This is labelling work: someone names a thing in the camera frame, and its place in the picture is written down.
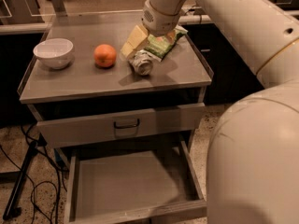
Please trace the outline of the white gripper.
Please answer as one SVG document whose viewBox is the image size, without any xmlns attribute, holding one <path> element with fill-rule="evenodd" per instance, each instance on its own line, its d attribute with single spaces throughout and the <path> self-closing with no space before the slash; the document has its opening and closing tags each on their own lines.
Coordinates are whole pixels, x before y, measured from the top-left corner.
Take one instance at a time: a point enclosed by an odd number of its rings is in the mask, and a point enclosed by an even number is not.
<svg viewBox="0 0 299 224">
<path fill-rule="evenodd" d="M 144 4 L 141 17 L 143 24 L 138 24 L 134 27 L 121 48 L 121 54 L 125 59 L 131 59 L 139 50 L 147 45 L 149 33 L 154 36 L 167 34 L 165 37 L 168 42 L 174 43 L 176 32 L 172 30 L 176 27 L 178 19 L 179 14 L 165 15 L 156 10 L 150 4 L 150 0 L 147 0 Z"/>
</svg>

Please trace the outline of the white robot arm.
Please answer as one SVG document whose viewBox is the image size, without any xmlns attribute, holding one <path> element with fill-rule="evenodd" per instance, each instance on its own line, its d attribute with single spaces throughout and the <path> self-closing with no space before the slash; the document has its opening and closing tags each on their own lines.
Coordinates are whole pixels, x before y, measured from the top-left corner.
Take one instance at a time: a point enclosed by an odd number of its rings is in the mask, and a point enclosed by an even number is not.
<svg viewBox="0 0 299 224">
<path fill-rule="evenodd" d="M 186 0 L 147 0 L 160 36 Z M 207 224 L 299 224 L 299 21 L 268 0 L 195 0 L 263 85 L 231 105 L 209 141 Z"/>
</svg>

